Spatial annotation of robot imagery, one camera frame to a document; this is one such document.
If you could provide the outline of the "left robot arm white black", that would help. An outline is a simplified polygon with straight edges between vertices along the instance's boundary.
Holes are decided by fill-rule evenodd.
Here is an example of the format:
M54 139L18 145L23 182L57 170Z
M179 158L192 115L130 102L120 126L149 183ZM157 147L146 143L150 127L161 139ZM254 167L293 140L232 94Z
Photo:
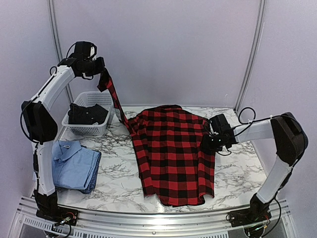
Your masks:
M63 59L44 86L21 105L20 125L33 148L33 169L37 179L35 200L39 211L51 220L59 220L63 213L57 204L57 193L53 183L52 146L58 126L51 116L51 108L63 89L74 78L91 80L105 67L102 57Z

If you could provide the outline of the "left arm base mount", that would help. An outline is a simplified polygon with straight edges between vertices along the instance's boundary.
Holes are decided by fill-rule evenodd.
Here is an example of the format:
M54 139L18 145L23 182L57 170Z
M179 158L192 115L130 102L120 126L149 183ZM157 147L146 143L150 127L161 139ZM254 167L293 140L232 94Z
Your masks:
M68 224L71 226L75 226L77 224L79 211L76 209L70 209L66 207L59 207L56 211L53 212L45 212L43 210L38 209L36 212L36 216L39 218L43 218L49 221L55 222L57 225Z

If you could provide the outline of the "red black plaid shirt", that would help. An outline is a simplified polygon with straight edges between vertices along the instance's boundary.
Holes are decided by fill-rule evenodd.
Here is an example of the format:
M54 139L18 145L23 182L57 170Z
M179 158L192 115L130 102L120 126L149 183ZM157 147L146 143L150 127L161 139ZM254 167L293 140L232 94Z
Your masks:
M214 197L215 152L205 151L207 118L179 105L163 105L127 118L107 69L97 88L111 94L118 120L132 139L144 196L156 195L164 206L202 205Z

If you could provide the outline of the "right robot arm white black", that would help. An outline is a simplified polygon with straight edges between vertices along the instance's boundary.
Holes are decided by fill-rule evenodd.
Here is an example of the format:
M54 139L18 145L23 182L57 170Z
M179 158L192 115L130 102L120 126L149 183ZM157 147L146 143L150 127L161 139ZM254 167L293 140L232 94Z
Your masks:
M291 112L265 119L253 119L232 127L223 114L210 118L207 134L203 136L201 149L204 152L219 152L232 145L274 139L276 159L261 188L250 200L245 217L256 222L264 215L277 193L287 184L293 168L308 147L308 137Z

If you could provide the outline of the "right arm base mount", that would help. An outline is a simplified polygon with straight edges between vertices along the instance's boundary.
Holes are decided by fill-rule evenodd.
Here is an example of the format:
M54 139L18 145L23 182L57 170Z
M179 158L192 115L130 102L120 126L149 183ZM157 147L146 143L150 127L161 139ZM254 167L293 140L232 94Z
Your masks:
M232 227L238 227L268 221L271 217L272 215L270 210L266 210L259 215L254 215L251 213L251 209L248 208L230 211L226 215L226 220L231 224Z

